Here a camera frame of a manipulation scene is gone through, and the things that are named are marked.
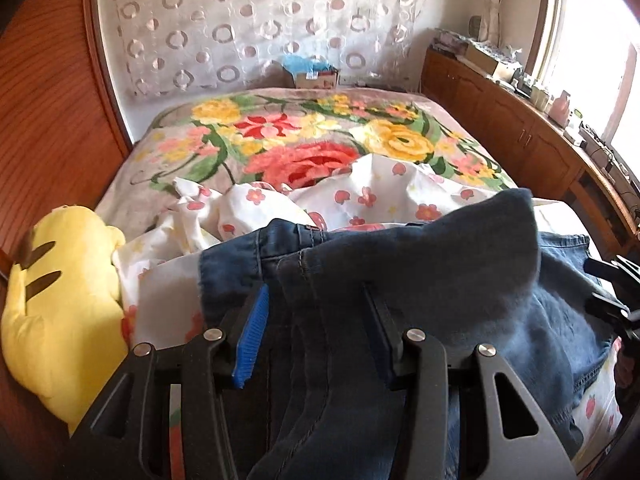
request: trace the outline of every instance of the box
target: box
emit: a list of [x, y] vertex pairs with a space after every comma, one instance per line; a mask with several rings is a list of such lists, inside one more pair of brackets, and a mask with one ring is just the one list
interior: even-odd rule
[[321, 72], [306, 72], [296, 74], [295, 88], [333, 90], [338, 84], [338, 70], [322, 70]]
[[520, 66], [517, 62], [508, 63], [491, 56], [483, 50], [480, 50], [473, 43], [470, 44], [466, 50], [465, 58], [486, 72], [490, 77], [500, 79], [507, 83], [511, 81], [514, 72], [516, 72], [516, 69]]

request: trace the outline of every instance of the silver screw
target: silver screw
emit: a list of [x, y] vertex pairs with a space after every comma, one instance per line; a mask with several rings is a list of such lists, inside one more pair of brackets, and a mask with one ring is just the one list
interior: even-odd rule
[[489, 343], [482, 343], [481, 345], [478, 345], [478, 351], [484, 357], [493, 357], [498, 353], [498, 351], [495, 349], [495, 346], [490, 345]]
[[151, 345], [149, 343], [140, 343], [133, 347], [133, 353], [138, 357], [144, 357], [151, 354]]
[[217, 341], [222, 339], [222, 330], [219, 328], [209, 328], [209, 330], [204, 333], [204, 339], [207, 341]]
[[419, 343], [420, 341], [424, 341], [426, 339], [426, 335], [419, 328], [410, 328], [406, 331], [406, 338], [409, 341], [415, 341]]

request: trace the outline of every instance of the stuffed animal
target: stuffed animal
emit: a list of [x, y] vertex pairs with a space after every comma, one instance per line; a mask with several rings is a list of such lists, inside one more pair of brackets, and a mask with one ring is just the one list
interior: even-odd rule
[[124, 243], [90, 209], [64, 206], [34, 227], [33, 249], [9, 276], [4, 360], [70, 433], [127, 354], [111, 264]]

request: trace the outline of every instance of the blue denim jeans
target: blue denim jeans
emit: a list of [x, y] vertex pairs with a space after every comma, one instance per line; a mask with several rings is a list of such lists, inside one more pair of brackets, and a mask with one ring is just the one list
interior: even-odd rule
[[[582, 273], [585, 236], [539, 233], [528, 190], [499, 193], [438, 221], [376, 232], [321, 232], [274, 220], [200, 260], [209, 326], [270, 286], [270, 320], [254, 378], [226, 400], [241, 477], [388, 478], [404, 393], [376, 373], [362, 322], [373, 283], [400, 330], [420, 327], [446, 348], [493, 344], [543, 410], [566, 452], [582, 444], [572, 409], [612, 341], [586, 316], [603, 293]], [[447, 478], [457, 477], [460, 417], [449, 409]]]

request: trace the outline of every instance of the wall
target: wall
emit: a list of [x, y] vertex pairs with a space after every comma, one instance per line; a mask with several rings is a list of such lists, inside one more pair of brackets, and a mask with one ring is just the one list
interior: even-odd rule
[[538, 22], [540, 0], [502, 0], [502, 35], [500, 46], [510, 44], [521, 48], [518, 60], [524, 65], [529, 58], [533, 35]]
[[[125, 65], [122, 62], [122, 40], [114, 34], [117, 29], [115, 20], [118, 16], [114, 12], [113, 0], [98, 0], [98, 8], [102, 40], [116, 98], [133, 141], [142, 138], [149, 123], [164, 108], [197, 99], [205, 94], [222, 91], [190, 89], [189, 92], [172, 92], [160, 97], [135, 96], [131, 89], [131, 78], [122, 68]], [[420, 13], [415, 19], [414, 34], [406, 60], [411, 75], [411, 79], [406, 82], [407, 89], [414, 91], [417, 89], [424, 52], [433, 35], [431, 29], [443, 27], [465, 33], [470, 15], [469, 9], [470, 0], [424, 0]]]

